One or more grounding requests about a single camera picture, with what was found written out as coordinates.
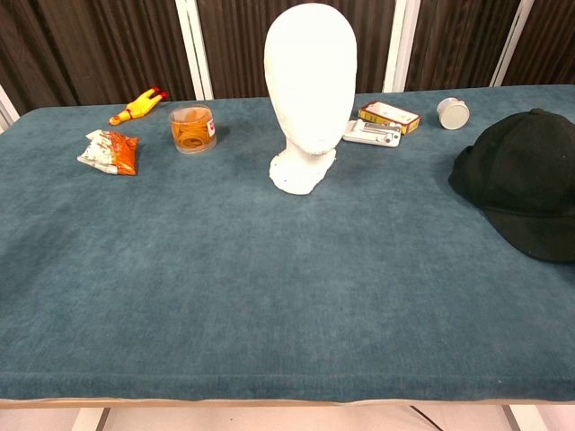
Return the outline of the white silver flat device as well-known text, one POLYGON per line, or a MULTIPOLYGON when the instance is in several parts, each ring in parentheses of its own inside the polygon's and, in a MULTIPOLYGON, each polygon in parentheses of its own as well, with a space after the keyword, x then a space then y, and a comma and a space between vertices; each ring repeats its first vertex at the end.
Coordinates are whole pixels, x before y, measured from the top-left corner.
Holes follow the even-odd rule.
POLYGON ((356 119, 348 122, 342 139, 352 143, 393 148, 399 145, 401 136, 399 127, 389 127, 356 119))

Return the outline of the black baseball cap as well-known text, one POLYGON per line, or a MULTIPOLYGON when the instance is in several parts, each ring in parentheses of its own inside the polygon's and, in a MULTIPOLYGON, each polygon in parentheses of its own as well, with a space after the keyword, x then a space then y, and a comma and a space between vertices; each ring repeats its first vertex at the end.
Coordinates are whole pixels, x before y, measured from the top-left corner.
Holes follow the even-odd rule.
POLYGON ((575 124, 564 116, 532 109, 489 126, 448 183, 517 250, 575 263, 575 124))

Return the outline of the orange white snack packet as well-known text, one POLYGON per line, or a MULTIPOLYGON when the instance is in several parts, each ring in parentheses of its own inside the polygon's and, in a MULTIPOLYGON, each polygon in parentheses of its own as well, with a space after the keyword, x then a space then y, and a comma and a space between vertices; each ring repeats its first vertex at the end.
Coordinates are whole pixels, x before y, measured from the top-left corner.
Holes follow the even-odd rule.
POLYGON ((94 130, 85 137, 89 144, 76 157, 78 162, 107 174, 137 175, 136 137, 101 129, 94 130))

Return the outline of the yellow rubber chicken toy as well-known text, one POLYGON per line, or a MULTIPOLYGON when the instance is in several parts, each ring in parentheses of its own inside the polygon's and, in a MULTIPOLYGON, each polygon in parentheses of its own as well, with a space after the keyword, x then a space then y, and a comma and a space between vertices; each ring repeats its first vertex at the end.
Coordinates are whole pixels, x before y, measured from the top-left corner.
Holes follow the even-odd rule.
POLYGON ((139 119, 147 115, 160 101, 167 97, 167 92, 159 87, 152 87, 128 103, 124 110, 110 117, 109 124, 117 126, 130 119, 139 119))

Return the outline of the white partition frame post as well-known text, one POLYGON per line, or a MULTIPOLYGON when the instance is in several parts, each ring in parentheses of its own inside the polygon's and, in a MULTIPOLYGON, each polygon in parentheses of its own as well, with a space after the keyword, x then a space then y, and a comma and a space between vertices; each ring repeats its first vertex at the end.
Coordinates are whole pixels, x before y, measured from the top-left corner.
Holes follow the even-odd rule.
POLYGON ((491 77, 490 87, 502 85, 534 2, 535 0, 519 1, 513 22, 509 28, 508 36, 500 53, 500 58, 491 77))
POLYGON ((0 84, 0 134, 6 131, 19 118, 19 113, 0 84))
POLYGON ((419 11, 420 0, 394 0, 382 93, 405 90, 419 11))
POLYGON ((175 0, 175 5, 196 99, 198 101, 211 101, 214 99, 214 93, 199 17, 198 1, 175 0))

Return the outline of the white table leg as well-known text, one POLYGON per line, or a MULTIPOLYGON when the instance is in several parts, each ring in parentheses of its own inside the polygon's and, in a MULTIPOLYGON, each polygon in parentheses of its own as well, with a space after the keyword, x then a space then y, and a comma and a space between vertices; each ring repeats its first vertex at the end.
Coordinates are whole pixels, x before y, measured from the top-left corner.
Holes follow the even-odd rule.
POLYGON ((502 409, 512 431, 549 431, 536 405, 503 405, 502 409))
POLYGON ((103 431, 110 408, 80 408, 71 431, 103 431))

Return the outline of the clear jar of rubber bands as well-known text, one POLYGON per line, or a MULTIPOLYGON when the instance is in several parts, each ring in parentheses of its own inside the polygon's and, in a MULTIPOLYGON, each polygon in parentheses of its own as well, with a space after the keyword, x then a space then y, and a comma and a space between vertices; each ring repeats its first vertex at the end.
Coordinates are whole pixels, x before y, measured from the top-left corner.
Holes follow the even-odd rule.
POLYGON ((215 121, 206 105, 173 110, 169 116, 175 148, 182 154, 197 154, 217 143, 215 121))

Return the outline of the red bordered card box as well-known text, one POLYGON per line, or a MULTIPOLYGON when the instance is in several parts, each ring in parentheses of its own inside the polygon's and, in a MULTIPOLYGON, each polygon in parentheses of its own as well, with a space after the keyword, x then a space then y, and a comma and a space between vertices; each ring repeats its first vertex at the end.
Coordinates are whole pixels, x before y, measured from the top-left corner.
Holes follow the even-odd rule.
POLYGON ((371 101, 359 108, 358 117, 378 125, 398 127, 403 136, 416 130, 422 119, 422 116, 417 113, 396 108, 381 101, 371 101))

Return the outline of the white foam mannequin head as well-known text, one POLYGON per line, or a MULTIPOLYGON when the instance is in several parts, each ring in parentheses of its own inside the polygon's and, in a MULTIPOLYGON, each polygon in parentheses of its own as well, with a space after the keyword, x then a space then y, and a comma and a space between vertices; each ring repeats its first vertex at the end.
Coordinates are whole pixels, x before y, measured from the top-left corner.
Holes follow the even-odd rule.
POLYGON ((271 24, 264 74, 286 147, 270 161, 273 184, 307 195, 336 159, 355 99, 357 42, 345 16, 327 4, 288 8, 271 24))

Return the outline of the small white round jar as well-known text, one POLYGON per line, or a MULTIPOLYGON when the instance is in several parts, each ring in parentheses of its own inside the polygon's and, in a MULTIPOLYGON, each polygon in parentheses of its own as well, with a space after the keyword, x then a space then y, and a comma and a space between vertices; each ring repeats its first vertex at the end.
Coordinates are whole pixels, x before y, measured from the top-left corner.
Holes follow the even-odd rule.
POLYGON ((447 130, 457 130, 466 125, 470 110, 464 101, 447 97, 437 106, 439 124, 447 130))

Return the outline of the blue velvet tablecloth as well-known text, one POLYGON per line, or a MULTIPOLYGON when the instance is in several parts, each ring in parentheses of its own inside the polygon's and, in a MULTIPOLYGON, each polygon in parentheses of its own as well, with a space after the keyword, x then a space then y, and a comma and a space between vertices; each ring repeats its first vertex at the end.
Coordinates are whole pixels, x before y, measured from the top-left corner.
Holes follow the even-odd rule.
POLYGON ((341 143, 305 197, 276 189, 264 98, 210 103, 217 145, 173 145, 171 103, 126 123, 137 175, 77 161, 111 105, 45 108, 0 134, 0 400, 575 400, 575 265, 530 259, 449 187, 509 114, 575 122, 575 85, 391 104, 395 149, 341 143))

